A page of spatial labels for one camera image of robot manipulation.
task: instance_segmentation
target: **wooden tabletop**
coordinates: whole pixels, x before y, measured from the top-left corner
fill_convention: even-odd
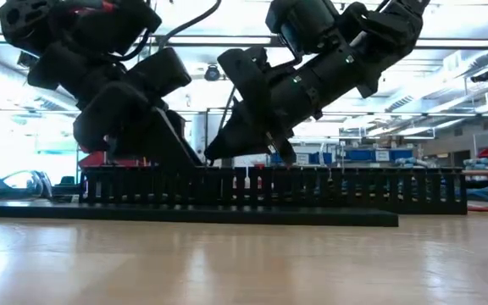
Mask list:
[[[400,228],[0,219],[0,304],[488,304],[488,214]]]

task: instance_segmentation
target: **blue container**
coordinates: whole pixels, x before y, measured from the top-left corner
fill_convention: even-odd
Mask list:
[[[371,161],[375,159],[375,154],[369,149],[348,149],[346,158],[352,161]]]
[[[323,153],[323,160],[325,164],[332,164],[332,153]],[[319,159],[319,152],[317,153],[310,153],[310,164],[321,164],[321,160]]]
[[[282,160],[281,160],[281,157],[280,157],[280,154],[275,152],[273,154],[270,155],[270,162],[272,164],[282,164],[284,163]]]

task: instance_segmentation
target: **teeth of rack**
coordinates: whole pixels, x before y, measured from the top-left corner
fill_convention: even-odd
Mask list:
[[[84,169],[80,203],[166,208],[377,208],[397,214],[466,214],[461,169]]]

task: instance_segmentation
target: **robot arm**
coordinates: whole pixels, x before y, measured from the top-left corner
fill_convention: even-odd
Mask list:
[[[82,147],[168,167],[200,165],[184,140],[184,120],[162,99],[191,82],[175,51],[160,50],[129,71],[121,63],[161,25],[148,2],[8,0],[0,21],[8,43],[39,57],[28,83],[62,86],[77,99],[74,135]],[[145,29],[136,50],[126,54]]]
[[[231,49],[218,61],[243,101],[205,152],[211,160],[270,153],[287,164],[296,155],[292,128],[357,87],[366,98],[378,91],[381,73],[412,52],[430,0],[385,0],[376,11],[352,3],[339,14],[328,0],[274,0],[266,24],[290,48],[295,69],[271,67],[264,48]]]

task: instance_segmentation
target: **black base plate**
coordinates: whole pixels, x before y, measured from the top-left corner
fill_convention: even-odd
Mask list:
[[[370,208],[236,208],[0,202],[0,218],[100,219],[250,225],[397,227],[398,215]]]

